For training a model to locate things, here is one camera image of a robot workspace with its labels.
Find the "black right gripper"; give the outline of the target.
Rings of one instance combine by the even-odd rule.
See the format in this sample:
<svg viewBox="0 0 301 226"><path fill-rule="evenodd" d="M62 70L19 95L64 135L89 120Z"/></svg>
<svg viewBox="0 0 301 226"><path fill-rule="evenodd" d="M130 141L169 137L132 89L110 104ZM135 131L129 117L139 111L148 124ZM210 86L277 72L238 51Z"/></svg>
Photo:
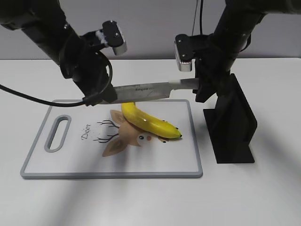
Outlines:
<svg viewBox="0 0 301 226"><path fill-rule="evenodd" d="M237 46L215 34L191 37L198 88L193 89L195 101L205 103L213 94L228 94L232 89L231 67L238 56Z"/></svg>

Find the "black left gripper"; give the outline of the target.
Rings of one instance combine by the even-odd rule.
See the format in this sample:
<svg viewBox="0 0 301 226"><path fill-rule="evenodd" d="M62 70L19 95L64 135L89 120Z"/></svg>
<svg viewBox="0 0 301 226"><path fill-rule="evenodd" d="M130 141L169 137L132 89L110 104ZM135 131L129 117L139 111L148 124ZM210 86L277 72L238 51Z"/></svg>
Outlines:
<svg viewBox="0 0 301 226"><path fill-rule="evenodd" d="M59 66L64 78L72 79L84 94L86 106L112 103L118 98L106 71L108 60L96 54L87 42L72 32L59 52Z"/></svg>

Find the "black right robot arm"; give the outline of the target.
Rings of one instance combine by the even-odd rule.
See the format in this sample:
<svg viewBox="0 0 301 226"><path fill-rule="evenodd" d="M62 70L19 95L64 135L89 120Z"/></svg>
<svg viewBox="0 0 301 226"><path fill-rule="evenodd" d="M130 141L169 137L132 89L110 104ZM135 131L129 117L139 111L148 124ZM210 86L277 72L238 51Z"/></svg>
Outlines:
<svg viewBox="0 0 301 226"><path fill-rule="evenodd" d="M251 41L251 33L267 14L301 13L299 0L228 0L212 34L190 37L194 48L197 89L195 100L206 102L213 94L225 95L230 70Z"/></svg>

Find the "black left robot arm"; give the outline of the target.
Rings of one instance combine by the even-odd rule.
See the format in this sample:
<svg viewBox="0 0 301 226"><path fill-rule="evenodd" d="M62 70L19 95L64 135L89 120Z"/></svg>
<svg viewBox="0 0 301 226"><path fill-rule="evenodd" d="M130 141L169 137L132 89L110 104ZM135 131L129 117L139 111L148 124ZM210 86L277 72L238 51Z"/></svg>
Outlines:
<svg viewBox="0 0 301 226"><path fill-rule="evenodd" d="M10 31L21 30L60 68L65 79L72 79L84 94L71 104L49 102L5 86L1 90L56 107L94 106L112 103L118 95L112 80L112 65L101 52L107 46L102 30L79 36L67 22L57 0L2 0L0 25Z"/></svg>

